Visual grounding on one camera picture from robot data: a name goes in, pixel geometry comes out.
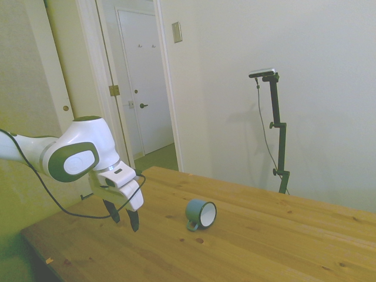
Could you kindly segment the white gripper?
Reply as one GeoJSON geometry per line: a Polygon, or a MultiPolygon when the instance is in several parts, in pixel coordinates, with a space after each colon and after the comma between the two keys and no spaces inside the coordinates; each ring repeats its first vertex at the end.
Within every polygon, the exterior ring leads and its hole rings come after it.
{"type": "Polygon", "coordinates": [[[120,216],[114,204],[125,204],[131,228],[134,232],[139,229],[138,209],[143,205],[143,195],[140,191],[139,177],[134,173],[89,173],[89,183],[93,193],[101,197],[103,203],[115,223],[120,222],[120,216]]]}

